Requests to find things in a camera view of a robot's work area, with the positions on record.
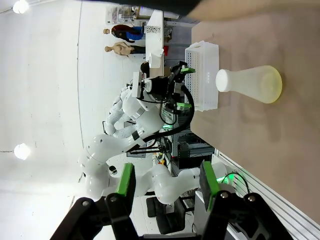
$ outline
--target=red object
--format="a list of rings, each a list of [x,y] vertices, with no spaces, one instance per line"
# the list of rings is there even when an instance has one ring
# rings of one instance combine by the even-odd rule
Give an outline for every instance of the red object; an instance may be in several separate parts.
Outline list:
[[[169,46],[163,46],[164,55],[168,56]]]

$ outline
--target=plastic flask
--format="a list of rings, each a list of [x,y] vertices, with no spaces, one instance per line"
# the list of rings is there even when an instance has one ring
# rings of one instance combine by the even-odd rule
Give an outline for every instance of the plastic flask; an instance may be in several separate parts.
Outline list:
[[[258,66],[241,71],[221,69],[216,74],[219,92],[235,91],[265,104],[276,101],[282,91],[282,79],[272,66]]]

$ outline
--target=white plastic basket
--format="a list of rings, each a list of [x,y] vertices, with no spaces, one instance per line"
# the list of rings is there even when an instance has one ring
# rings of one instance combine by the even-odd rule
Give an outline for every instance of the white plastic basket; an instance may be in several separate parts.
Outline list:
[[[185,76],[185,86],[192,94],[195,110],[217,109],[219,46],[205,41],[196,42],[185,50],[185,62],[196,71]]]

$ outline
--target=black chair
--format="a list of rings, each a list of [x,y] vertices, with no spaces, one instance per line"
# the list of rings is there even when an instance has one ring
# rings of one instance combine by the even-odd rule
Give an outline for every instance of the black chair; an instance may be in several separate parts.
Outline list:
[[[149,218],[153,218],[157,215],[163,215],[166,213],[167,205],[159,202],[156,196],[147,198],[145,202]]]
[[[156,223],[161,234],[180,232],[186,226],[186,212],[194,211],[194,207],[187,208],[183,200],[193,199],[195,196],[179,197],[174,202],[174,212],[157,214]]]

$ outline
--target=black pants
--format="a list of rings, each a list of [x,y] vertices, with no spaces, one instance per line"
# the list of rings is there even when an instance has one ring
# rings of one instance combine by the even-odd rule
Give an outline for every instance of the black pants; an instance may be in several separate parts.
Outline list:
[[[146,53],[146,48],[144,46],[135,46],[131,45],[133,50],[131,50],[130,54],[145,54]]]

